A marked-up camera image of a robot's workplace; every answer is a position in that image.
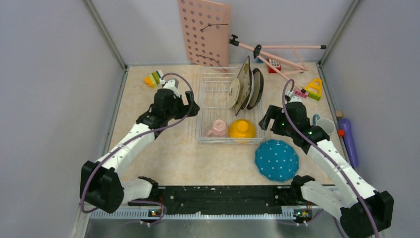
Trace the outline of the blue rimmed bowl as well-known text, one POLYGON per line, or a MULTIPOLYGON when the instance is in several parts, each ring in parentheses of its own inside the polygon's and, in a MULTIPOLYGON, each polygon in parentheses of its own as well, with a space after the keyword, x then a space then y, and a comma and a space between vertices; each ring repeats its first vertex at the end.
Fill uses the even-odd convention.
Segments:
POLYGON ((255 150, 255 165, 270 181, 286 182, 299 170, 299 156, 293 146, 283 140, 271 139, 255 150))

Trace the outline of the white plate red characters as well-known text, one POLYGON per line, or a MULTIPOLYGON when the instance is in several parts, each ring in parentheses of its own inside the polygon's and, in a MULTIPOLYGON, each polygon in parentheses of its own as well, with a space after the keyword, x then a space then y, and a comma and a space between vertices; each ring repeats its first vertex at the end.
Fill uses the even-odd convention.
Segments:
POLYGON ((253 91, 254 91, 254 84, 255 84, 254 81, 255 80, 254 80, 253 72, 251 70, 250 70, 250 79, 251 79, 251 84, 250 84, 249 95, 248 95, 246 101, 241 106, 242 110, 245 109, 249 105, 249 103, 251 101, 251 98, 252 98, 252 95, 253 95, 253 91))

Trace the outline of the dark red rimmed plate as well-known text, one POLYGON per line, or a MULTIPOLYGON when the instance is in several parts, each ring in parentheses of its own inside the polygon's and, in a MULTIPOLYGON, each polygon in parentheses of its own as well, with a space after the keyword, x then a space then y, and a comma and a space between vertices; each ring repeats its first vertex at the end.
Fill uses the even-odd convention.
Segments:
POLYGON ((264 77, 263 73, 259 68, 254 68, 252 71, 253 74, 253 92, 250 96, 249 103, 247 104, 247 109, 253 109, 262 98, 263 88, 264 88, 264 77))

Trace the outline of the orange yellow bowl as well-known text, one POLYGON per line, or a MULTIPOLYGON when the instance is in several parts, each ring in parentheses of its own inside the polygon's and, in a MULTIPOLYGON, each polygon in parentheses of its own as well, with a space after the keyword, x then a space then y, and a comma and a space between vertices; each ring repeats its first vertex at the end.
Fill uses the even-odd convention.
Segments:
POLYGON ((238 119, 230 124, 228 134, 232 138, 254 138, 256 128, 249 120, 238 119))

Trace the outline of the white wire dish rack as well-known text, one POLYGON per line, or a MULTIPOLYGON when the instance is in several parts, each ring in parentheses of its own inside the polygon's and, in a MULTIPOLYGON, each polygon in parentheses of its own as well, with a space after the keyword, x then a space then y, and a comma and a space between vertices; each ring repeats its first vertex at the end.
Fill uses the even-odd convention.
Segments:
POLYGON ((240 67, 231 66, 219 69, 217 67, 202 67, 200 69, 200 86, 197 115, 196 137, 200 143, 207 144, 259 144, 265 140, 266 132, 258 126, 263 118, 263 102, 260 101, 253 109, 243 109, 236 115, 233 107, 227 104, 228 92, 232 80, 238 75, 240 67), (224 136, 208 135, 213 122, 221 119, 229 127, 237 119, 246 119, 256 128, 253 138, 231 138, 227 132, 224 136))

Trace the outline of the white pink handled cup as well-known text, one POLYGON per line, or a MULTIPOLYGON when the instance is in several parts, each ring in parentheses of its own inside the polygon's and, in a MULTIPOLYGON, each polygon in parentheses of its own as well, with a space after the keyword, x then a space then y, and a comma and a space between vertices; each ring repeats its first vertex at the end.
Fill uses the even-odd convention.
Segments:
POLYGON ((226 137, 228 135, 227 122, 222 119, 216 119, 211 124, 210 130, 205 137, 226 137))

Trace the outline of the small cream saucer plate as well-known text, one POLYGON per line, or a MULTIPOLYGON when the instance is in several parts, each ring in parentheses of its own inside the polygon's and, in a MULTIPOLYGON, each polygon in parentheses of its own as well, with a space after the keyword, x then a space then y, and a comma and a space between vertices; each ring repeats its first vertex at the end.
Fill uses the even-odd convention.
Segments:
POLYGON ((230 84, 227 96, 227 106, 233 108, 238 101, 240 93, 240 82, 238 78, 234 78, 230 84))

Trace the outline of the square floral plate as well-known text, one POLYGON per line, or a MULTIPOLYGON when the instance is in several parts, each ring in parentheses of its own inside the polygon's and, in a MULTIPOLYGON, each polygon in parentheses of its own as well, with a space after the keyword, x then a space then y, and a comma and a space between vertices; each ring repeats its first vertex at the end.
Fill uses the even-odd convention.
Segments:
POLYGON ((246 107, 251 93, 252 77, 249 56, 246 57, 241 69, 239 70, 237 79, 239 80, 240 89, 238 100, 234 105, 235 116, 239 114, 240 110, 246 107))

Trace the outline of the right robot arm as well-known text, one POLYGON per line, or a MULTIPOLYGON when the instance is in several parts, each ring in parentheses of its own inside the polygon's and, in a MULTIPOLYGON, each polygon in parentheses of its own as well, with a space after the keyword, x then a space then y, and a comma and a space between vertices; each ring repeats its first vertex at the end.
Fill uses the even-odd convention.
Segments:
POLYGON ((350 238, 380 237, 391 226, 394 199, 388 191, 379 192, 366 182, 335 148, 329 135, 311 125, 306 107, 289 102, 284 107, 270 105, 259 127, 266 130, 274 123, 274 134, 292 138, 329 176, 337 192, 311 176, 295 176, 290 197, 296 204, 306 201, 318 205, 335 219, 350 238))

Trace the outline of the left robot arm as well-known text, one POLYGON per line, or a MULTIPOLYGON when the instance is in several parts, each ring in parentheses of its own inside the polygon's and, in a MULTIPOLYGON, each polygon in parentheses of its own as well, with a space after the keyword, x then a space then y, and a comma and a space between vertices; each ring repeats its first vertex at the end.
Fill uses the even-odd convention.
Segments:
POLYGON ((128 134, 95 162, 87 161, 81 169, 80 203, 85 202, 107 213, 113 213, 130 196, 140 198, 147 205, 158 201, 159 192, 149 180, 139 178, 122 184, 120 177, 140 152, 170 126, 198 114, 200 107, 194 101, 194 93, 185 93, 187 104, 181 95, 171 89, 159 89, 149 109, 140 115, 128 134))

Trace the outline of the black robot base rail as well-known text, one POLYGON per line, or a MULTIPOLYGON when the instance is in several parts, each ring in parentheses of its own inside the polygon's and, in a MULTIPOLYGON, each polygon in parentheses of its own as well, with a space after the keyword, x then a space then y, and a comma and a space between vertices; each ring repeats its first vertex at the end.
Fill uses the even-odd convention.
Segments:
POLYGON ((309 222, 320 215, 312 204, 298 200, 291 187, 276 185, 197 185, 159 186, 147 178, 152 189, 146 197, 128 200, 130 206, 139 201, 158 202, 166 206, 168 215, 283 215, 295 223, 309 222))

